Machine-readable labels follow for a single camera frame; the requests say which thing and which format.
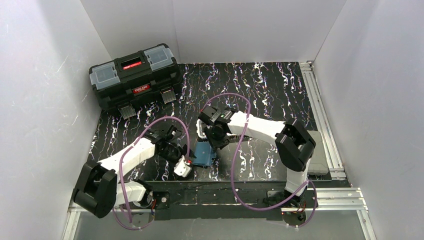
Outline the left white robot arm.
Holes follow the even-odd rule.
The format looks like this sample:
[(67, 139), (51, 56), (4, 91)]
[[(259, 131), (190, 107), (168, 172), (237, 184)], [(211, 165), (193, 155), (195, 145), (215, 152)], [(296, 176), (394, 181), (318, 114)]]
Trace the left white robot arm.
[(174, 163), (174, 173), (187, 177), (191, 171), (188, 144), (174, 142), (181, 131), (172, 125), (167, 131), (147, 130), (124, 149), (98, 162), (86, 162), (73, 188), (71, 201), (101, 219), (112, 209), (142, 202), (152, 188), (141, 180), (125, 181), (124, 177), (138, 165), (155, 156)]

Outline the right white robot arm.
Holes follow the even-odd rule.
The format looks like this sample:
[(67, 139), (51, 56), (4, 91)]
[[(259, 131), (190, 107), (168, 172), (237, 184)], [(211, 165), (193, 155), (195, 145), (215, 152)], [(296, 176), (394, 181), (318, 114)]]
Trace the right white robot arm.
[(281, 207), (293, 198), (302, 198), (309, 184), (308, 168), (317, 144), (299, 120), (274, 121), (229, 107), (220, 111), (213, 106), (205, 106), (198, 119), (208, 126), (204, 132), (214, 150), (227, 146), (230, 134), (240, 137), (239, 146), (244, 136), (248, 136), (276, 147), (287, 169), (286, 199), (260, 208), (261, 212)]

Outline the white plastic basket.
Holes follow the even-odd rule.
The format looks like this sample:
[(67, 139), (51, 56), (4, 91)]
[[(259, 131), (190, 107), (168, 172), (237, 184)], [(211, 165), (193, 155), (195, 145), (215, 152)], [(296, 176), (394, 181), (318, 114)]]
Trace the white plastic basket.
[(197, 135), (202, 140), (208, 140), (208, 136), (210, 136), (214, 141), (237, 142), (241, 138), (240, 134), (231, 133), (225, 124), (219, 122), (215, 125), (208, 125), (198, 119), (196, 127)]

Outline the blue leather card holder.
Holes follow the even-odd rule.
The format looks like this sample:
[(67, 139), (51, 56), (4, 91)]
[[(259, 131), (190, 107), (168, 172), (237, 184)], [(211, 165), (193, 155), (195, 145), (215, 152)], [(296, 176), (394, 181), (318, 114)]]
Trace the blue leather card holder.
[(194, 151), (195, 158), (192, 159), (194, 166), (207, 168), (213, 165), (213, 159), (217, 158), (216, 151), (207, 141), (197, 142)]

